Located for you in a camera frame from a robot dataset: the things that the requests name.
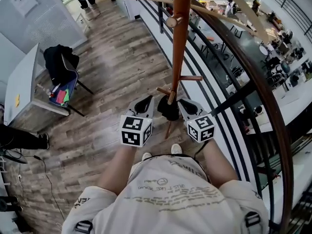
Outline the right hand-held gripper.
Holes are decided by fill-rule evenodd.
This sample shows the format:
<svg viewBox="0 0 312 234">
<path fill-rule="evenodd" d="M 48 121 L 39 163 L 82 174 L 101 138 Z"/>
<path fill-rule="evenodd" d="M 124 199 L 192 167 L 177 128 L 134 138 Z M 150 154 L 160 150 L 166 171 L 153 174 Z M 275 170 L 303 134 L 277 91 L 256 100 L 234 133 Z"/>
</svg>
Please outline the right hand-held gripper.
<svg viewBox="0 0 312 234">
<path fill-rule="evenodd" d="M 193 140 L 202 143 L 214 137 L 215 125 L 212 116 L 207 114 L 201 104 L 186 98 L 180 99 L 177 103 L 184 120 L 187 121 L 188 135 Z"/>
</svg>

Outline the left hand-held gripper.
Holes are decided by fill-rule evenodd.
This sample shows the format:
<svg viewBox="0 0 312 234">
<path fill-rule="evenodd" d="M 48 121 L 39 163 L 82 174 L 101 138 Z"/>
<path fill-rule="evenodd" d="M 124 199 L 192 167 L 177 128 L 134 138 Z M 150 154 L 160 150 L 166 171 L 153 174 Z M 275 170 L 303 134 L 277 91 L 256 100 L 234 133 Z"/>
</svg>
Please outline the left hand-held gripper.
<svg viewBox="0 0 312 234">
<path fill-rule="evenodd" d="M 142 96 L 132 101 L 119 124 L 120 142 L 123 145 L 143 147 L 152 135 L 155 98 Z"/>
</svg>

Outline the black cloth item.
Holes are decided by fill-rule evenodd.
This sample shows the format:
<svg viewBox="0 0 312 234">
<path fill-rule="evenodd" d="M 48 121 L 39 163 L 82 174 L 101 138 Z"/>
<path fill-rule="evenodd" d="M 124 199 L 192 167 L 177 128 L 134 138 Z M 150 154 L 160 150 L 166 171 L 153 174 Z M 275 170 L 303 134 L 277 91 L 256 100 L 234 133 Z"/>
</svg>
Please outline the black cloth item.
<svg viewBox="0 0 312 234">
<path fill-rule="evenodd" d="M 164 116 L 168 121 L 176 121 L 179 119 L 179 108 L 176 100 L 171 105 L 168 104 L 169 96 L 165 95 L 161 98 L 157 110 Z"/>
</svg>

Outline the brown wooden coat rack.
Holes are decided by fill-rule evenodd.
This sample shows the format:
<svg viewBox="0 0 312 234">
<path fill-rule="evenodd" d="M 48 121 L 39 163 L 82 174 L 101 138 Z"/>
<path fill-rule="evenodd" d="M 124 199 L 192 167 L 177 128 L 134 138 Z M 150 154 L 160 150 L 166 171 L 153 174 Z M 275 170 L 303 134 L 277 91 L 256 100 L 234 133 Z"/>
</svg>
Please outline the brown wooden coat rack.
<svg viewBox="0 0 312 234">
<path fill-rule="evenodd" d="M 173 16 L 168 18 L 167 25 L 173 28 L 173 73 L 171 91 L 166 91 L 160 87 L 156 90 L 167 96 L 167 104 L 172 105 L 176 102 L 176 95 L 179 82 L 202 81 L 202 76 L 183 76 L 181 75 L 182 63 L 186 40 L 188 37 L 188 23 L 191 0 L 173 0 Z"/>
</svg>

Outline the person's left forearm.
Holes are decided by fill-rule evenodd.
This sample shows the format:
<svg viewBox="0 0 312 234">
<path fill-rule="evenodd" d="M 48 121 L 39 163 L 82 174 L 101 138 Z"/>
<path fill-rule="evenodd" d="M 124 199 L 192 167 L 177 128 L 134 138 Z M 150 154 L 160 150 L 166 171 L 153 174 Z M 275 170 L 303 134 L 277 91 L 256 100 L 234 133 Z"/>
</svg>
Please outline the person's left forearm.
<svg viewBox="0 0 312 234">
<path fill-rule="evenodd" d="M 126 187 L 137 147 L 121 145 L 100 175 L 97 186 L 119 195 Z"/>
</svg>

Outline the person's right forearm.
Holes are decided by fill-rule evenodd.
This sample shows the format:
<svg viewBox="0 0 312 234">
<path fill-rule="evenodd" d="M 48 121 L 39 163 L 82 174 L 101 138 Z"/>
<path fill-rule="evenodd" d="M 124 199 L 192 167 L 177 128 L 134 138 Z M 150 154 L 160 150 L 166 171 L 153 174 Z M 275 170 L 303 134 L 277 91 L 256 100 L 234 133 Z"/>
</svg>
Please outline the person's right forearm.
<svg viewBox="0 0 312 234">
<path fill-rule="evenodd" d="M 207 175 L 215 187 L 220 188 L 229 181 L 238 180 L 235 169 L 213 138 L 207 142 L 202 151 L 206 162 Z"/>
</svg>

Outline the dark metal balcony railing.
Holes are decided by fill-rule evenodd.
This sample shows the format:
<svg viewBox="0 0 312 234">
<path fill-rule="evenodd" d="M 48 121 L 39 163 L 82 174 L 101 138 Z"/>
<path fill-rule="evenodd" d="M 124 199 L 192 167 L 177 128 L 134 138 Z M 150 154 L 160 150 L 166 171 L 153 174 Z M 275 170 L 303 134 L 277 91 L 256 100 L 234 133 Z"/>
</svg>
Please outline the dark metal balcony railing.
<svg viewBox="0 0 312 234">
<path fill-rule="evenodd" d="M 226 25 L 196 11 L 247 76 L 240 84 L 237 70 L 225 63 L 223 52 L 211 44 L 193 23 L 188 25 L 181 75 L 202 81 L 179 82 L 186 99 L 198 102 L 212 116 L 215 135 L 240 179 L 252 182 L 268 204 L 269 233 L 290 234 L 293 205 L 293 161 L 281 112 L 264 76 Z"/>
</svg>

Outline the grey chair with black legs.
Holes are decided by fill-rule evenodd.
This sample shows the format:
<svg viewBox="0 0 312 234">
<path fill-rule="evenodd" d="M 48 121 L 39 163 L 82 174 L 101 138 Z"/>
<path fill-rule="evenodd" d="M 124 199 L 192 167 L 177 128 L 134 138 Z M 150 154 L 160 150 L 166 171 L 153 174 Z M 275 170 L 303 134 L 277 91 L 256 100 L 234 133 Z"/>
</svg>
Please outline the grey chair with black legs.
<svg viewBox="0 0 312 234">
<path fill-rule="evenodd" d="M 62 57 L 62 61 L 64 64 L 64 67 L 67 71 L 67 73 L 69 73 L 69 78 L 67 79 L 65 84 L 59 84 L 57 86 L 54 86 L 52 92 L 53 92 L 53 96 L 49 97 L 49 102 L 52 103 L 53 105 L 59 106 L 61 108 L 66 109 L 67 111 L 74 111 L 75 113 L 79 114 L 82 117 L 85 117 L 85 115 L 83 113 L 81 113 L 80 111 L 78 111 L 77 109 L 75 109 L 73 106 L 70 105 L 70 99 L 72 97 L 72 95 L 74 94 L 74 91 L 76 90 L 76 85 L 80 85 L 83 89 L 85 89 L 87 92 L 89 92 L 90 94 L 94 94 L 87 86 L 85 86 L 81 81 L 79 81 L 79 74 L 78 71 L 71 65 L 71 63 L 63 56 Z M 59 90 L 66 90 L 69 89 L 69 101 L 68 103 L 66 103 L 65 105 L 61 105 L 56 103 L 56 97 L 57 94 L 59 92 Z"/>
</svg>

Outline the red cloth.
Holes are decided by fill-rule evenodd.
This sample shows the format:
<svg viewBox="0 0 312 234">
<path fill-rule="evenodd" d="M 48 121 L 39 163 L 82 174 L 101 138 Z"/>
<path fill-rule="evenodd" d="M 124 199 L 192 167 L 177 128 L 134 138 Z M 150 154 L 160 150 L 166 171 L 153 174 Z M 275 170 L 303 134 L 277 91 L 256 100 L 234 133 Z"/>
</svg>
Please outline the red cloth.
<svg viewBox="0 0 312 234">
<path fill-rule="evenodd" d="M 66 96 L 66 91 L 64 90 L 59 90 L 57 97 L 56 97 L 56 103 L 58 104 L 63 104 L 64 103 L 64 98 Z"/>
</svg>

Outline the clear bottle with red cap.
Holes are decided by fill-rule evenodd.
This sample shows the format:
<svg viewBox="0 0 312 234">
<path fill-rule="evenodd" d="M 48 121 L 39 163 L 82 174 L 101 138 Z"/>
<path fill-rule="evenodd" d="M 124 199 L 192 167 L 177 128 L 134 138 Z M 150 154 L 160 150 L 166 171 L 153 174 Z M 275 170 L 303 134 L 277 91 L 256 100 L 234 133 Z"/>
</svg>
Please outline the clear bottle with red cap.
<svg viewBox="0 0 312 234">
<path fill-rule="evenodd" d="M 41 89 L 41 90 L 43 90 L 49 97 L 52 97 L 53 96 L 53 92 L 50 90 L 50 89 L 48 89 L 48 88 L 45 88 L 45 87 L 43 87 L 41 84 L 37 84 L 37 86 Z"/>
</svg>

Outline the black jacket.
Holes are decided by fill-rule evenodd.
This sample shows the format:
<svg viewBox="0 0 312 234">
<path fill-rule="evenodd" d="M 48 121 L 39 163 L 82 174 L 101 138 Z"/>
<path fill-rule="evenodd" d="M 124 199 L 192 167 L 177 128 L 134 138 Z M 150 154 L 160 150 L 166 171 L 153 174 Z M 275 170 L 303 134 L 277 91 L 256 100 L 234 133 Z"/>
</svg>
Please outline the black jacket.
<svg viewBox="0 0 312 234">
<path fill-rule="evenodd" d="M 79 56 L 73 54 L 73 49 L 60 44 L 47 48 L 43 56 L 54 86 L 59 84 L 63 86 L 70 80 L 70 71 L 65 68 L 62 57 L 65 57 L 75 69 L 79 63 Z"/>
</svg>

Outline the small white stand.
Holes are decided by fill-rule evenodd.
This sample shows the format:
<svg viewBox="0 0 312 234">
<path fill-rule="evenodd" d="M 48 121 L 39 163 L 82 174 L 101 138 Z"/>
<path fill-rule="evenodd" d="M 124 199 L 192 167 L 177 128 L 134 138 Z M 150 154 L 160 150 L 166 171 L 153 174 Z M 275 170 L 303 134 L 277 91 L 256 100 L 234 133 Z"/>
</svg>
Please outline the small white stand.
<svg viewBox="0 0 312 234">
<path fill-rule="evenodd" d="M 85 18 L 85 16 L 82 13 L 76 13 L 74 16 L 74 19 L 78 26 L 82 29 L 83 33 L 85 33 L 88 29 L 90 29 L 90 25 L 88 23 L 88 20 Z"/>
</svg>

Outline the white table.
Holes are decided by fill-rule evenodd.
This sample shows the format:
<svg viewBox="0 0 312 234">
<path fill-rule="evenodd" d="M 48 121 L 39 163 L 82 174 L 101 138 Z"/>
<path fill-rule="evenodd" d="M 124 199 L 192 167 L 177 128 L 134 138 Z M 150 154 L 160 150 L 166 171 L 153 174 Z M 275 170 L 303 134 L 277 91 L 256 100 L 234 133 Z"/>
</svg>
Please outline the white table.
<svg viewBox="0 0 312 234">
<path fill-rule="evenodd" d="M 4 105 L 5 125 L 13 123 L 31 105 L 62 116 L 69 115 L 69 112 L 65 109 L 35 98 L 35 74 L 39 51 L 40 47 L 37 44 L 20 61 L 8 79 Z M 17 94 L 20 94 L 18 108 L 15 107 L 15 97 Z"/>
</svg>

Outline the black metal far railing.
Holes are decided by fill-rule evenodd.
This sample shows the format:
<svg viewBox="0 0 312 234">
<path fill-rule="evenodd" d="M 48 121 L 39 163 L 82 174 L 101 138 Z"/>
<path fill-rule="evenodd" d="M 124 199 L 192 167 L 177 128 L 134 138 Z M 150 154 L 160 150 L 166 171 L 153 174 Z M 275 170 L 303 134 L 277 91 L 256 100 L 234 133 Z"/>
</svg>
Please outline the black metal far railing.
<svg viewBox="0 0 312 234">
<path fill-rule="evenodd" d="M 304 36 L 312 43 L 312 20 L 293 0 L 274 0 L 284 9 L 303 31 Z"/>
</svg>

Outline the white paper notice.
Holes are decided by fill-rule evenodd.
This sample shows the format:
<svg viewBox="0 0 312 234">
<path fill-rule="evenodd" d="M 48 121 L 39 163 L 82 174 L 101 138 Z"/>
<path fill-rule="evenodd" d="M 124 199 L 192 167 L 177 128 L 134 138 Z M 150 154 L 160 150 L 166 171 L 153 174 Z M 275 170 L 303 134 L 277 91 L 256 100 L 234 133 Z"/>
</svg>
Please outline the white paper notice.
<svg viewBox="0 0 312 234">
<path fill-rule="evenodd" d="M 10 0 L 14 8 L 23 16 L 26 17 L 39 2 L 37 0 Z"/>
</svg>

